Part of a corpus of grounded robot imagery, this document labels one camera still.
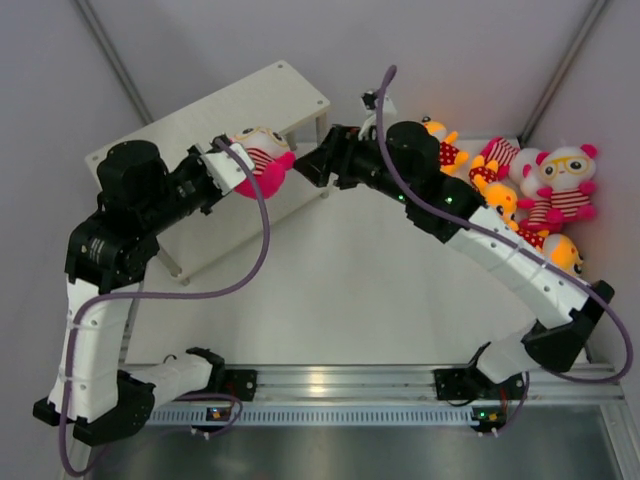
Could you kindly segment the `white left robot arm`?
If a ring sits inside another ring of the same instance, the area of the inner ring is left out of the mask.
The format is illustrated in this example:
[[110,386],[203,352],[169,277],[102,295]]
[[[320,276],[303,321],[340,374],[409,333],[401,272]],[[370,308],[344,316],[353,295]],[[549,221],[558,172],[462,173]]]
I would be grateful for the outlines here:
[[198,149],[190,147],[170,170],[154,143],[125,141],[107,152],[96,175],[97,210],[72,231],[67,247],[68,316],[99,295],[121,298],[68,323],[74,359],[61,362],[51,393],[33,408],[51,426],[72,424],[74,438],[92,447],[135,435],[155,409],[184,394],[210,400],[226,386],[224,359],[205,348],[138,372],[119,367],[133,304],[127,294],[140,289],[159,234],[195,211],[210,213],[223,197]]

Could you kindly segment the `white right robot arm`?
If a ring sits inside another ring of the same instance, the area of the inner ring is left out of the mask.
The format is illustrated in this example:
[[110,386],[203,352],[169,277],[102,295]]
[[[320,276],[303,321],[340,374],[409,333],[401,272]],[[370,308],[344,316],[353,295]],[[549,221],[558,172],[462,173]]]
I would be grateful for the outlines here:
[[534,313],[533,324],[481,346],[454,370],[460,392],[491,396],[536,367],[562,375],[574,365],[614,294],[560,272],[517,235],[484,198],[439,166],[439,142],[419,123],[392,125],[383,142],[356,127],[335,125],[294,168],[311,184],[339,189],[363,184],[403,204],[408,220],[485,269]]

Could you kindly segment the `pink panda plush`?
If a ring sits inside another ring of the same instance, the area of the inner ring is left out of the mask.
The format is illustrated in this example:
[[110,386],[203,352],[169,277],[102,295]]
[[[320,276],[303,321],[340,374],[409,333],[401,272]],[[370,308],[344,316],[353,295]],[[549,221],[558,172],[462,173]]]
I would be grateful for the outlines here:
[[516,147],[503,137],[493,138],[480,152],[486,160],[497,161],[499,180],[509,180],[517,186],[525,179],[525,171],[536,165],[540,153],[537,148]]
[[528,212],[520,226],[530,231],[559,232],[565,224],[592,220],[597,209],[591,196],[598,148],[593,144],[536,151],[522,169],[519,206]]
[[258,126],[237,132],[232,140],[241,144],[251,157],[255,165],[253,175],[263,197],[273,197],[296,160],[286,139],[270,128]]

